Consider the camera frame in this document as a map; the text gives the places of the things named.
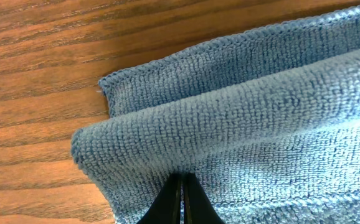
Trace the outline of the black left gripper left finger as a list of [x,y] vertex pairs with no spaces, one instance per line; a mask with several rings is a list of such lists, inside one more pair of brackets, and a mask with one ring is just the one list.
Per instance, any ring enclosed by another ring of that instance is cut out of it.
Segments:
[[137,224],[179,224],[182,180],[171,174],[153,204]]

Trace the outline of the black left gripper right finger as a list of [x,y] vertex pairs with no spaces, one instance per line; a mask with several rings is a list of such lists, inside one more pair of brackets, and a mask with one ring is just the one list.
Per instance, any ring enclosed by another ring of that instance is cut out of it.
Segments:
[[200,185],[195,174],[185,176],[184,222],[186,224],[224,224]]

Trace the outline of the blue microfiber cloth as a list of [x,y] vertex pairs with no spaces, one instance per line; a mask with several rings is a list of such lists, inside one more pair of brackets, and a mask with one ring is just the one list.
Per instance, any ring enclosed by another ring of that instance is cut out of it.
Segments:
[[76,165],[117,223],[195,174],[224,223],[360,223],[360,6],[219,37],[99,81]]

